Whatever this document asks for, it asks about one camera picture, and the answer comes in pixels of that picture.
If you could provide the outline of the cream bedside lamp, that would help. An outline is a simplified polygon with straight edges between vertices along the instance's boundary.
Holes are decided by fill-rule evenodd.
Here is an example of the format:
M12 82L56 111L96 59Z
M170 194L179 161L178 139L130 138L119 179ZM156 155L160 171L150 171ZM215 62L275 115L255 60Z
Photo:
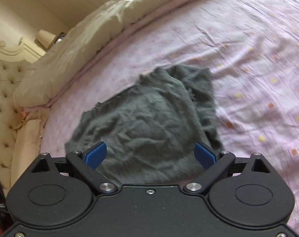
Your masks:
M56 38L56 35L43 29L41 29L36 35L36 39L45 49L50 49L51 46L54 44Z

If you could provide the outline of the cream duvet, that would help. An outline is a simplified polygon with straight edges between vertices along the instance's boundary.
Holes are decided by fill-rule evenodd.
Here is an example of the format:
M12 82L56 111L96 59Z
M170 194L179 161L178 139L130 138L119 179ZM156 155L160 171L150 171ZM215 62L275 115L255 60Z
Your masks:
M48 104L67 88L104 47L111 48L165 9L189 0L111 0L72 28L65 39L36 61L14 92L23 108Z

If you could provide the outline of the cream tufted headboard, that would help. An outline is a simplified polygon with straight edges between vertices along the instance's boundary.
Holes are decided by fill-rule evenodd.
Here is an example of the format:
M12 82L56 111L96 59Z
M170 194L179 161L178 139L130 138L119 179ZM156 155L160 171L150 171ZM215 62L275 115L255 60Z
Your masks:
M0 186L11 187L11 159L16 127L21 123L21 109L13 102L13 94L31 64L45 54L34 42L22 37L16 47L0 41Z

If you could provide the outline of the grey knit garment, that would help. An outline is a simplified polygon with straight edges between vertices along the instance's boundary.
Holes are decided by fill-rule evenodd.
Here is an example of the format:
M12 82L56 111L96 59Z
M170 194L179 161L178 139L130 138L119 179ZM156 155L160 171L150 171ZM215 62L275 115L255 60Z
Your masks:
M65 151L85 151L99 141L107 157L97 171L118 185L178 183L202 174L194 145L223 149L209 69L181 64L142 76L84 112Z

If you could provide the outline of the cream pillow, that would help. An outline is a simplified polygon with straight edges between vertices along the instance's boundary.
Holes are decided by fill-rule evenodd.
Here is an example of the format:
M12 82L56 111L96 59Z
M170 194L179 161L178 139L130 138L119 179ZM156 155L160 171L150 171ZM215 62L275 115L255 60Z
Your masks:
M43 119L31 119L21 122L14 128L16 130L16 139L11 157L11 187L38 156L44 125L45 121Z

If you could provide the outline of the pink patterned bed sheet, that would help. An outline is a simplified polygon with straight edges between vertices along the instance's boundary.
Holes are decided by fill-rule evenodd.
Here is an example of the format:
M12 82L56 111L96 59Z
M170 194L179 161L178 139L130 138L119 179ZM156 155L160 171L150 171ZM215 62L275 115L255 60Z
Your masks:
M141 24L53 103L41 152L65 156L84 112L181 64L209 69L222 150L267 158L294 193L299 234L299 0L196 0Z

